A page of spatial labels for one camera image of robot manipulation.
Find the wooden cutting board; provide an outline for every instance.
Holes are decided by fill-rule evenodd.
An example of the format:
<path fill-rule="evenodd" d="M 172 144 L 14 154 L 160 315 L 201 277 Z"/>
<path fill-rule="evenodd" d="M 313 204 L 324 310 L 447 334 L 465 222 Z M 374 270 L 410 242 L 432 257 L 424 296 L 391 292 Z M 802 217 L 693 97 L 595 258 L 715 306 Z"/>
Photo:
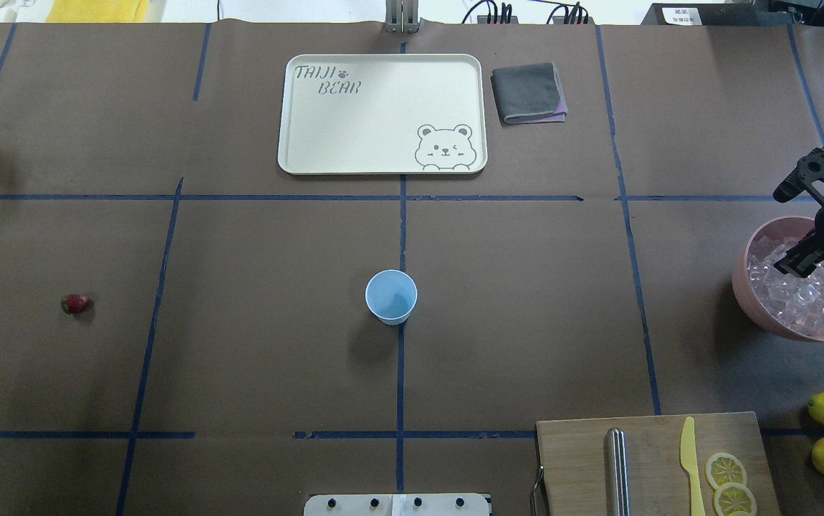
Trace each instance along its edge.
<path fill-rule="evenodd" d="M 781 516 L 756 414 L 689 415 L 696 419 L 696 454 L 706 515 L 717 513 L 704 464 L 712 454 L 726 452 L 746 467 L 747 487 L 756 499 L 759 516 Z M 689 514 L 689 477 L 680 466 L 685 419 L 686 415 L 678 415 L 537 422 L 550 515 L 608 514 L 604 443 L 606 431 L 613 427 L 626 433 L 631 513 Z"/>

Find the brown table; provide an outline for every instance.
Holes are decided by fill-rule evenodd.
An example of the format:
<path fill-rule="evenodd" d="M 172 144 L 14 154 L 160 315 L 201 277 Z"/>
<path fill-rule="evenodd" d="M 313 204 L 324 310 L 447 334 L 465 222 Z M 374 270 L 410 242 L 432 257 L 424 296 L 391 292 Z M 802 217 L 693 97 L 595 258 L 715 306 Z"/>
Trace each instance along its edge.
<path fill-rule="evenodd" d="M 403 50 L 482 63 L 483 173 L 277 167 L 288 59 Z M 492 69 L 546 61 L 567 121 L 502 127 Z M 824 513 L 824 345 L 730 290 L 756 226 L 815 211 L 769 195 L 818 128 L 824 29 L 0 26 L 0 514 L 526 514 L 536 421 L 715 411 L 756 413 L 783 514 Z M 401 330 L 362 294 L 396 267 Z"/>

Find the ice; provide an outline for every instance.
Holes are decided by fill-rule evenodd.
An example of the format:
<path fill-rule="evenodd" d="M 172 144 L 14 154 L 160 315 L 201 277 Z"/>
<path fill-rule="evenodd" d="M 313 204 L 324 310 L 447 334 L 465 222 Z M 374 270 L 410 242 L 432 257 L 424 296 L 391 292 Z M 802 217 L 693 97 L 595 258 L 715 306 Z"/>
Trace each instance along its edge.
<path fill-rule="evenodd" d="M 779 323 L 802 335 L 824 335 L 824 264 L 808 278 L 783 274 L 775 262 L 799 239 L 760 237 L 747 255 L 747 274 L 756 298 Z"/>

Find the bear face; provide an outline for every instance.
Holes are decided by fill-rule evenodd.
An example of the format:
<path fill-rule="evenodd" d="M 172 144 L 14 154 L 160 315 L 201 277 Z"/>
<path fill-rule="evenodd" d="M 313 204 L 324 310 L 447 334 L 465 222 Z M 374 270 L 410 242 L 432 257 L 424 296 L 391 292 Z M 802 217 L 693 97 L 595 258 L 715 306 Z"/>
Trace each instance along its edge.
<path fill-rule="evenodd" d="M 469 170 L 475 163 L 475 149 L 472 148 L 472 129 L 460 124 L 451 130 L 438 130 L 425 124 L 418 128 L 418 150 L 415 161 L 422 170 Z"/>

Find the lemon slice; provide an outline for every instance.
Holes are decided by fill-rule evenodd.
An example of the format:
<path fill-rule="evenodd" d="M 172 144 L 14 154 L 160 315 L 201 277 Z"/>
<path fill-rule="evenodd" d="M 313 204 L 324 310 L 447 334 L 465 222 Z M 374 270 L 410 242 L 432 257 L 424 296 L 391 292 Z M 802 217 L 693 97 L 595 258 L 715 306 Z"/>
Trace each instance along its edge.
<path fill-rule="evenodd" d="M 747 470 L 739 458 L 731 454 L 714 454 L 704 463 L 704 476 L 714 489 L 728 482 L 747 484 Z"/>
<path fill-rule="evenodd" d="M 756 499 L 749 487 L 728 482 L 714 491 L 714 511 L 719 516 L 730 516 L 734 512 L 756 516 Z"/>

